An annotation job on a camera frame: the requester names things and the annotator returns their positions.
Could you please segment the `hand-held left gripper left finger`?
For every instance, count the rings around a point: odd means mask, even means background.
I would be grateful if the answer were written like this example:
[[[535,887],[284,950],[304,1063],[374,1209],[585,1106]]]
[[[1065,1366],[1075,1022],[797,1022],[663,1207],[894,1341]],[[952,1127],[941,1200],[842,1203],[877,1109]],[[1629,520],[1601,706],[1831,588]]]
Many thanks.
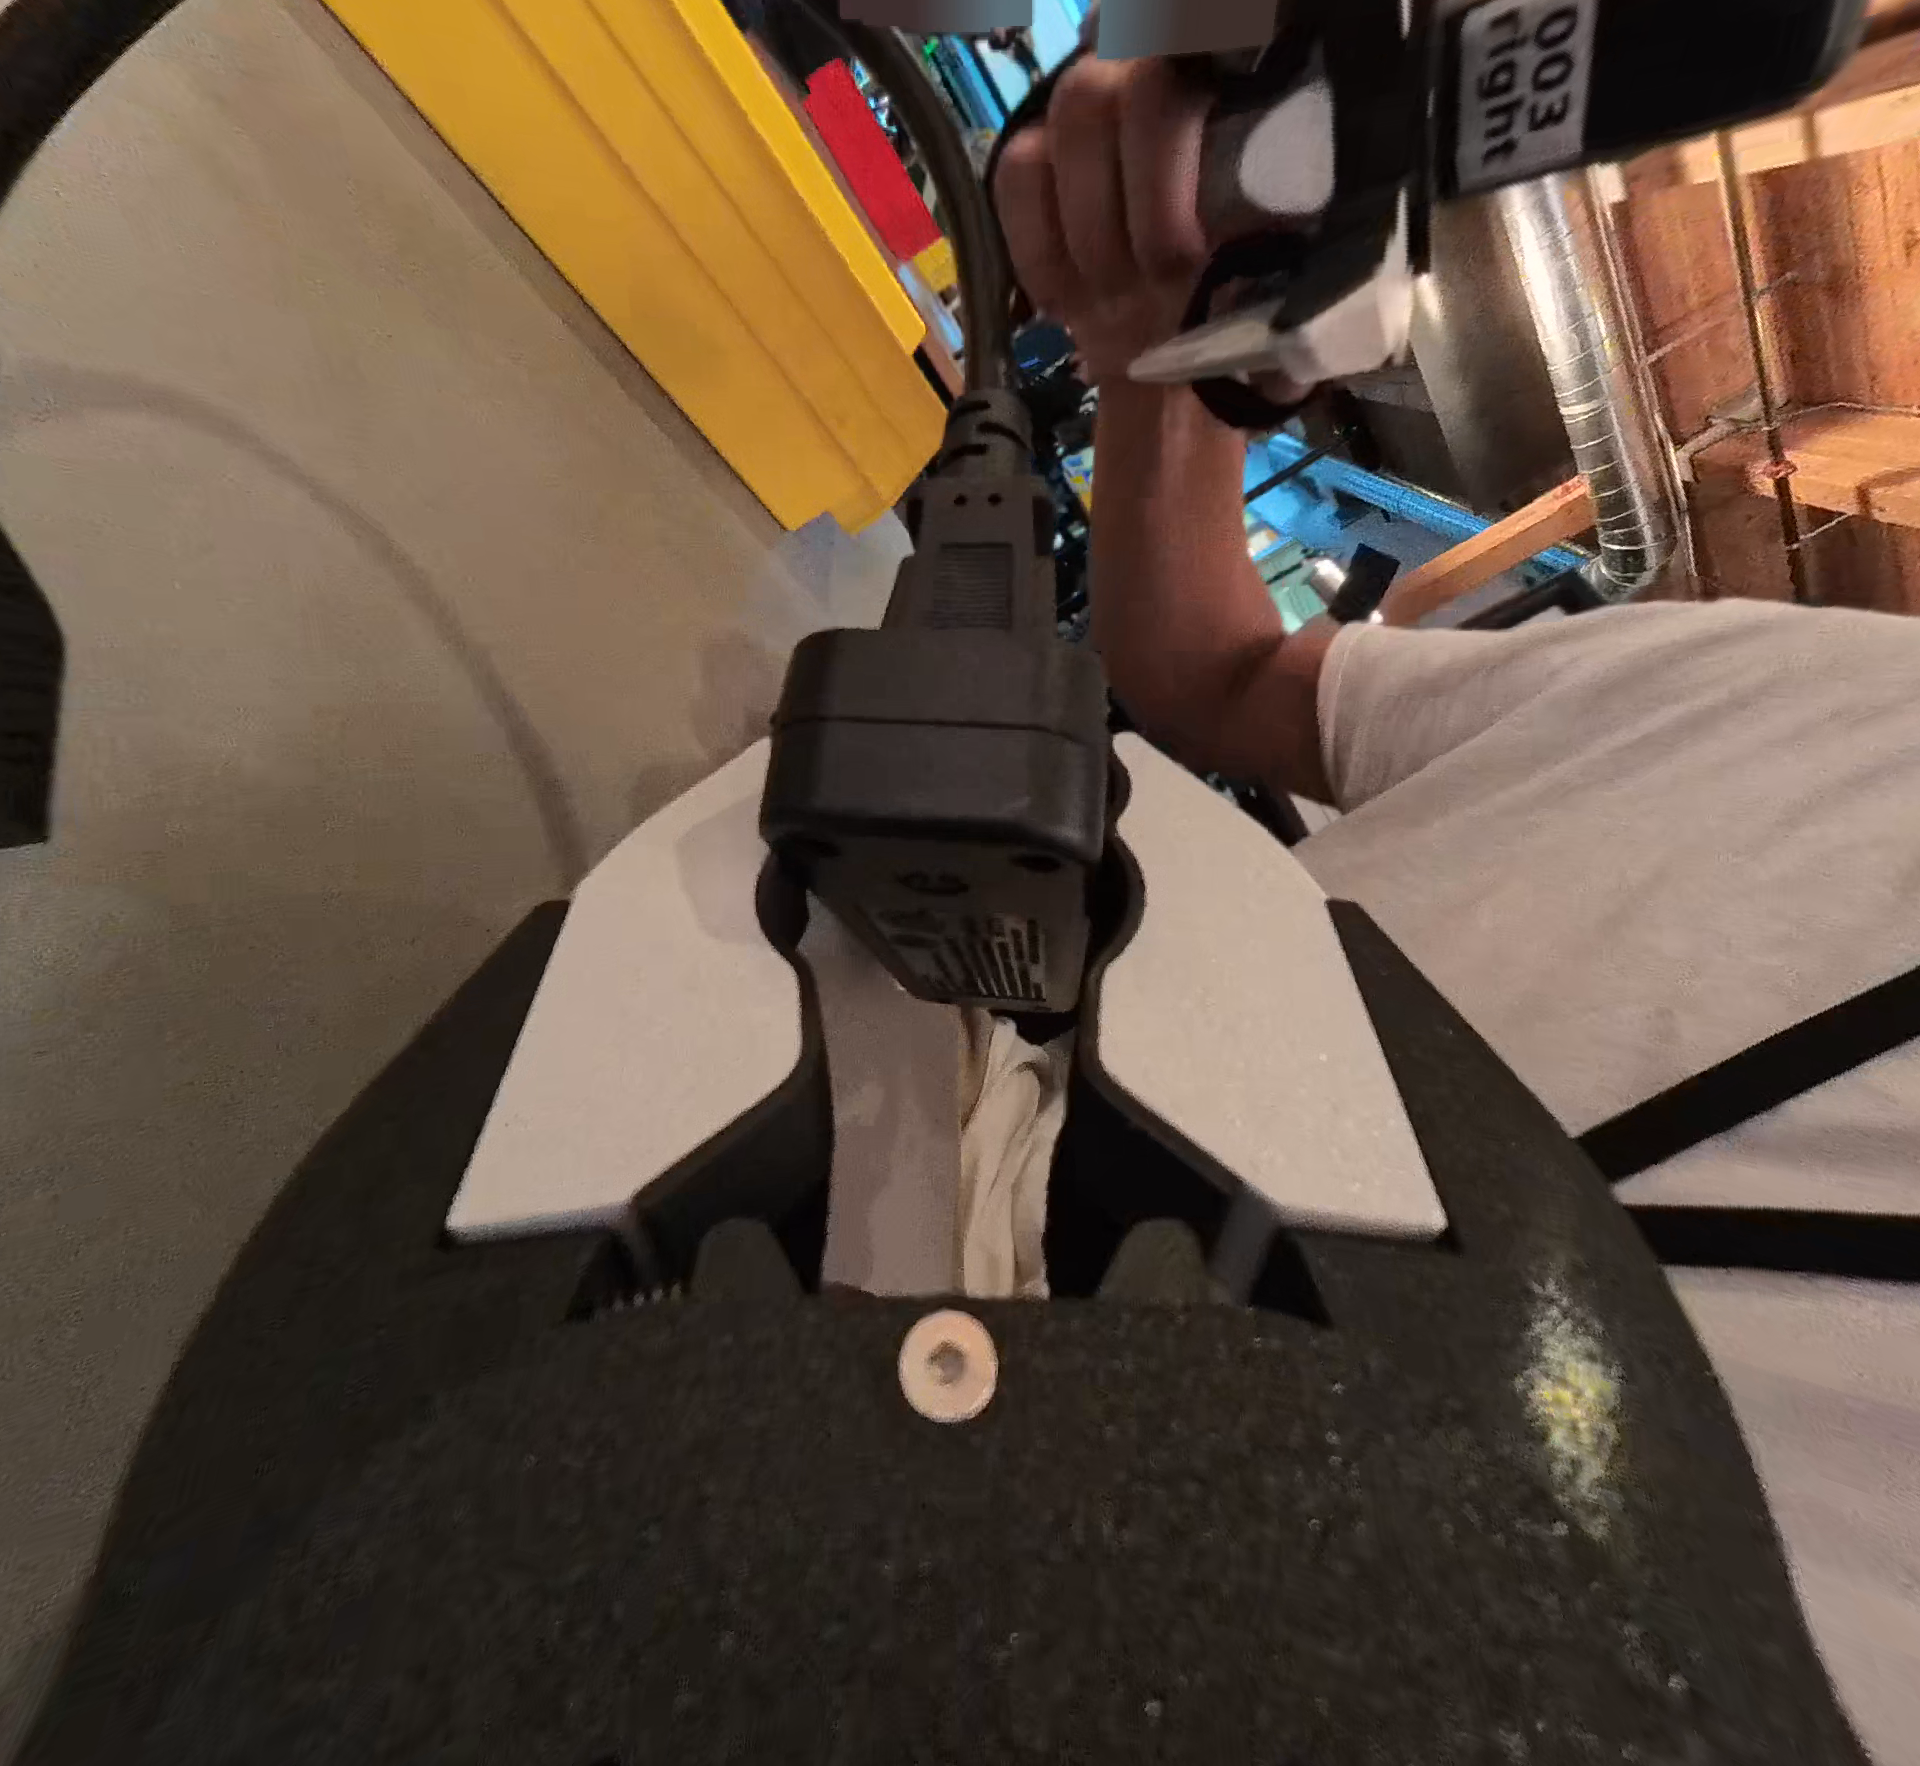
[[[823,1272],[831,1099],[797,957],[806,900],[758,809],[753,743],[580,882],[450,1203],[447,1241],[612,1233],[644,1290],[711,1228],[773,1231]]]

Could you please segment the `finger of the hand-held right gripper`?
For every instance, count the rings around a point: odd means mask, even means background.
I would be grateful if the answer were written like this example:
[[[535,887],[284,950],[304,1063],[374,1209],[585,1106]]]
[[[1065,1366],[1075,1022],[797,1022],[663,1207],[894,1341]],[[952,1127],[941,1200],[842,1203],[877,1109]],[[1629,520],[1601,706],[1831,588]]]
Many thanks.
[[[1303,324],[1278,324],[1274,306],[1247,308],[1187,327],[1136,356],[1126,376],[1140,384],[1250,380],[1318,386],[1389,367],[1406,356],[1418,279],[1381,275]]]

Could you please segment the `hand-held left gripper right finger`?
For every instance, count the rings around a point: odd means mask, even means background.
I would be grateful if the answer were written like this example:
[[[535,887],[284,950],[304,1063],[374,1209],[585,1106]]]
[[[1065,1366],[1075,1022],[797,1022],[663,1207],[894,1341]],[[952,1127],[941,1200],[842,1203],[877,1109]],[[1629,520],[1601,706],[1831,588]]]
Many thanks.
[[[1231,1299],[1315,1299],[1298,1244],[1448,1239],[1448,1212],[1324,888],[1133,731],[1048,1196],[1059,1294],[1134,1227],[1184,1227]]]

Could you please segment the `person's right forearm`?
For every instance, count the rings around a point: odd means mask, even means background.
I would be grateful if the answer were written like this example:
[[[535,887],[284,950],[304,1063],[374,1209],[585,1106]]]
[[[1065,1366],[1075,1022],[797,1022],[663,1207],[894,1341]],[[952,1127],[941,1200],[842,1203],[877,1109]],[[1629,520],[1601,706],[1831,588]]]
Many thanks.
[[[1198,773],[1332,804],[1320,675],[1340,628],[1295,633],[1247,552],[1247,439],[1189,393],[1107,379],[1089,637],[1140,737]]]

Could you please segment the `person's right hand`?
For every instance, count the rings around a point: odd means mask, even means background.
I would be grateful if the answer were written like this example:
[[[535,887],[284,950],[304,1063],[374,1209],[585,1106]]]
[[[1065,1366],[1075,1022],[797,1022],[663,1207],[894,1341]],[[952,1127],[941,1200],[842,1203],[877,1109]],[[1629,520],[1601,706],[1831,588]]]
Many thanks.
[[[1164,431],[1245,458],[1187,386],[1133,367],[1177,332],[1210,255],[1198,215],[1205,96],[1170,59],[1075,59],[1016,133],[993,202],[1018,286],[1059,324],[1098,390],[1098,431],[1140,458]]]

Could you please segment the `red box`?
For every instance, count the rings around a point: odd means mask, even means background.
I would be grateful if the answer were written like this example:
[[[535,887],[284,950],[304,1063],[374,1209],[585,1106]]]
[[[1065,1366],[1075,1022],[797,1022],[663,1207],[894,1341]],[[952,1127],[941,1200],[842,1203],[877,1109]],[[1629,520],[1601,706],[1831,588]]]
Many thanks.
[[[854,205],[873,221],[893,260],[916,260],[943,238],[846,60],[831,59],[806,77],[804,107]]]

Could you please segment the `yellow plastic bin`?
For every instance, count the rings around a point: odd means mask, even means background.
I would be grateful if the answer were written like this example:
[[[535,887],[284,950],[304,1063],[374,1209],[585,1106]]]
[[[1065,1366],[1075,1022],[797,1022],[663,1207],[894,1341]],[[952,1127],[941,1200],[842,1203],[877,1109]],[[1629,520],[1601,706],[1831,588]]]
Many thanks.
[[[320,0],[780,523],[933,455],[927,326],[722,0]]]

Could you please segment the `silver ventilation duct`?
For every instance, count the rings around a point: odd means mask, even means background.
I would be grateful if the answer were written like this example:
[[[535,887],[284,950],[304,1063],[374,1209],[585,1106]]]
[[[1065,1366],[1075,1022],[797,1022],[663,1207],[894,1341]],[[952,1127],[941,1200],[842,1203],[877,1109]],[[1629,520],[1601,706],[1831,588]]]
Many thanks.
[[[1596,519],[1585,575],[1606,605],[1654,591],[1681,527],[1646,354],[1601,171],[1429,212],[1409,370],[1448,455],[1445,493],[1496,519],[1580,482]]]

